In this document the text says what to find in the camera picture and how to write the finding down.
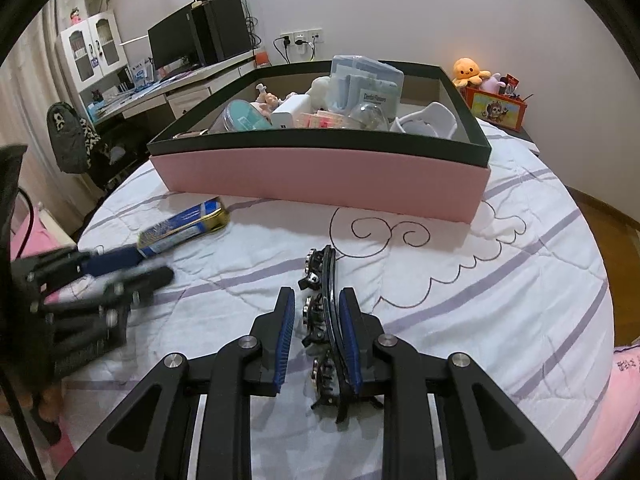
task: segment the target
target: robotic hand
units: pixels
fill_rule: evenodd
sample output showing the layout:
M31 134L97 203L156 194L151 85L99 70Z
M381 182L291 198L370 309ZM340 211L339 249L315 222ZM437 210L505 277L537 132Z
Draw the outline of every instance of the robotic hand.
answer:
M33 405L31 413L40 429L45 434L52 430L47 421L62 408L56 384L124 345L132 307L151 304L154 292L168 285L174 273L168 267L127 273L107 284L102 294L46 302L47 296L82 276L135 267L140 258L128 249L94 254L61 248L10 262L10 225L25 150L21 145L0 148L0 409L10 408L39 477L42 470L35 465L37 456L21 408Z

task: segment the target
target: desk drawer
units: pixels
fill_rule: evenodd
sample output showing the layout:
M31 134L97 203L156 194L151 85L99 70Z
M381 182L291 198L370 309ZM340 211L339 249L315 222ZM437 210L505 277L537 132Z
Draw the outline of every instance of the desk drawer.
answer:
M232 68L229 72L216 75L215 78L207 84L207 88L211 90L211 94L215 94L218 90L223 89L226 85L231 84L236 79L240 79L240 72L237 68Z
M209 91L209 88L199 88L198 90L193 90L191 92L169 96L167 100L169 101L171 110L174 112L175 118L179 119L210 95L211 92Z
M255 61L252 59L249 63L245 63L244 65L240 65L238 67L238 72L240 72L240 76L248 74L256 69Z

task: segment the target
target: pink pillow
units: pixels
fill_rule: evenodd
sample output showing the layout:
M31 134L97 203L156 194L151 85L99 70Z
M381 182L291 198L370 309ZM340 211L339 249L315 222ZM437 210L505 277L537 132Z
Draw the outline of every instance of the pink pillow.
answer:
M579 480L595 480L612 459L640 413L640 347L613 354L609 387L591 441L576 468Z
M30 256L32 254L45 253L53 249L60 247L58 241L47 231L42 222L40 221L40 215L38 210L34 211L35 217L33 219L33 229L31 229L31 235L29 241L24 247L22 256ZM24 222L18 228L18 231L11 240L11 259L15 259L15 255L18 253L20 246L24 240L24 236L27 234L29 227L29 215L24 219Z

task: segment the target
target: bed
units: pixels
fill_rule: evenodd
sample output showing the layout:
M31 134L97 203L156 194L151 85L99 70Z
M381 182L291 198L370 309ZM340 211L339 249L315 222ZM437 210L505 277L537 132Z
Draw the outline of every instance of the bed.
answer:
M606 272L558 178L517 139L480 123L493 148L492 175L471 226L222 197L230 224L161 256L175 281L155 305L132 313L127 347L66 381L73 443L81 444L166 354L209 354L248 333L256 316L273 309L279 288L295 286L308 250L332 243L338 290L354 287L364 312L420 352L471 355L575 470L611 372ZM79 248L132 243L140 230L207 198L168 192L148 162L105 201ZM85 278L63 294L79 296L103 281ZM252 399L254 478L378 479L382 412L361 405L348 424L336 426L335 414L310 409L311 358L301 343L305 297L296 292L281 394Z

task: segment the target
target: orange box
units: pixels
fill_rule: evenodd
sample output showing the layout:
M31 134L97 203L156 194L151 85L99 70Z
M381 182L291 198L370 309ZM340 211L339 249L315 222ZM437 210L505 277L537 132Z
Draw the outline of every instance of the orange box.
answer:
M475 117L516 132L520 131L524 112L527 110L526 102L476 88L467 87L465 91L466 104Z

